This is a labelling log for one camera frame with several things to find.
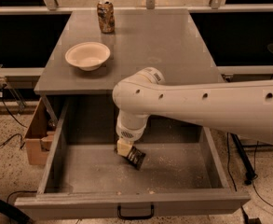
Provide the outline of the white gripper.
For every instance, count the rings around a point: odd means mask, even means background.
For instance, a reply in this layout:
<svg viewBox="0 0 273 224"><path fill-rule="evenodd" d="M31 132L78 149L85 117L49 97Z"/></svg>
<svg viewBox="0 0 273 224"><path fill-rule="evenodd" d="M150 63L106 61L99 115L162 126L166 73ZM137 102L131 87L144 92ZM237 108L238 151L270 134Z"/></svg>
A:
<svg viewBox="0 0 273 224"><path fill-rule="evenodd" d="M120 110L116 121L116 133L120 137L116 143L117 154L127 157L133 142L139 140L146 128L148 115L136 115Z"/></svg>

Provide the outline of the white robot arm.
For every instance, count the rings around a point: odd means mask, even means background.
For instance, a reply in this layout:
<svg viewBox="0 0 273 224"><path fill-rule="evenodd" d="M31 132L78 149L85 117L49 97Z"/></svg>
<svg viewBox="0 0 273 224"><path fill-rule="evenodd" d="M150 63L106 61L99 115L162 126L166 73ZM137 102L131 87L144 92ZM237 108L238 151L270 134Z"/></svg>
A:
<svg viewBox="0 0 273 224"><path fill-rule="evenodd" d="M273 80L171 86L147 67L118 82L112 97L124 144L139 140L155 115L273 145Z"/></svg>

